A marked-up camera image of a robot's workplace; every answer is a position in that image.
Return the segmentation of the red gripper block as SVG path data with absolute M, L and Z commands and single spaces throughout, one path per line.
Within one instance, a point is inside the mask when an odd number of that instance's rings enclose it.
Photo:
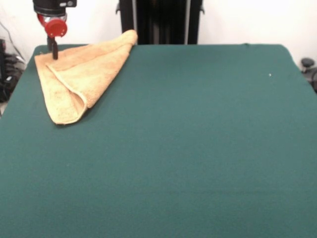
M 63 37 L 67 32 L 67 14 L 63 16 L 44 16 L 37 14 L 40 24 L 47 34 L 47 46 L 52 51 L 53 59 L 58 59 L 58 46 L 55 37 Z

